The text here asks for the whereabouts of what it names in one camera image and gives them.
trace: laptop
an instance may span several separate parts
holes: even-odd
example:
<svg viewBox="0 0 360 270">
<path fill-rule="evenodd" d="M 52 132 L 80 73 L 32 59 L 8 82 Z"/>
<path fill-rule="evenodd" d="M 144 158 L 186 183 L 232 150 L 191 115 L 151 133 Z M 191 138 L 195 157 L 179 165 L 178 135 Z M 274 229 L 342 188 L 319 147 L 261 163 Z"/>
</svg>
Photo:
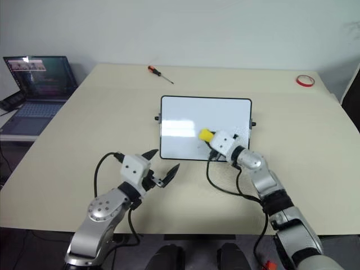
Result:
<svg viewBox="0 0 360 270">
<path fill-rule="evenodd" d="M 16 56 L 4 60 L 26 101 L 0 131 L 38 136 L 78 87 L 68 59 Z"/>
</svg>

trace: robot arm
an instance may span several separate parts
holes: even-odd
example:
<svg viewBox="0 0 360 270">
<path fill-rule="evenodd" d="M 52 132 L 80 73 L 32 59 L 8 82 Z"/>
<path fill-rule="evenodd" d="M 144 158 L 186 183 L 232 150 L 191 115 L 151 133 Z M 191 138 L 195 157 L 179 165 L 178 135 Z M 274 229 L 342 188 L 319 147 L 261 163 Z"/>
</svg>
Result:
<svg viewBox="0 0 360 270">
<path fill-rule="evenodd" d="M 269 215 L 272 228 L 277 231 L 274 240 L 286 269 L 342 269 L 335 261 L 323 256 L 320 239 L 294 206 L 274 172 L 268 169 L 261 154 L 242 147 L 236 136 L 231 137 L 224 131 L 213 134 L 202 130 L 200 138 L 235 168 L 248 169 L 263 210 Z"/>
<path fill-rule="evenodd" d="M 120 174 L 123 183 L 90 202 L 84 222 L 73 236 L 66 253 L 67 269 L 99 268 L 104 262 L 113 238 L 114 229 L 127 210 L 141 204 L 146 192 L 155 185 L 165 187 L 176 175 L 179 164 L 161 180 L 150 169 L 150 159 L 157 153 L 115 156 L 123 163 Z"/>
</svg>

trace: yellow eraser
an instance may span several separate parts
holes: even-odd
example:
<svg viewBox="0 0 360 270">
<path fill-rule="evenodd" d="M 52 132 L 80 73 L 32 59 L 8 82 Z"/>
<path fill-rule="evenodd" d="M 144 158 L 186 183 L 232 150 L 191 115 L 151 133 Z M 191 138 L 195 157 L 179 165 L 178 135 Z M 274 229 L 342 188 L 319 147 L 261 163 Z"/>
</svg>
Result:
<svg viewBox="0 0 360 270">
<path fill-rule="evenodd" d="M 212 134 L 211 131 L 208 129 L 202 129 L 199 133 L 199 139 L 201 139 L 205 142 L 210 142 L 213 137 L 214 137 L 214 134 Z"/>
</svg>

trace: red screwdriver handle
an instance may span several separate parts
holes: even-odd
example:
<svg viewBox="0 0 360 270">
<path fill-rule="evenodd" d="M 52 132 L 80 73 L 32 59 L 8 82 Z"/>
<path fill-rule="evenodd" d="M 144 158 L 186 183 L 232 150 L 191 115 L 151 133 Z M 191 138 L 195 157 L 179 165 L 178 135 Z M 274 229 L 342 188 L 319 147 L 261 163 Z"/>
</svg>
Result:
<svg viewBox="0 0 360 270">
<path fill-rule="evenodd" d="M 147 67 L 147 69 L 150 71 L 150 72 L 152 72 L 152 73 L 154 73 L 155 75 L 157 75 L 157 76 L 161 76 L 161 72 L 159 72 L 156 68 L 154 68 L 153 66 L 148 66 Z"/>
</svg>

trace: laptop screen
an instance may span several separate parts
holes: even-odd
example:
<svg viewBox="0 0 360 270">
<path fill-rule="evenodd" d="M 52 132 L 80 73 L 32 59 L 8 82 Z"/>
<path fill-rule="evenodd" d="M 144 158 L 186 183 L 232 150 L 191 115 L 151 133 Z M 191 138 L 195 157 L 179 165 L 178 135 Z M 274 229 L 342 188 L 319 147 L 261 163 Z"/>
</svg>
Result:
<svg viewBox="0 0 360 270">
<path fill-rule="evenodd" d="M 66 56 L 4 57 L 28 100 L 66 100 L 78 85 Z"/>
</svg>

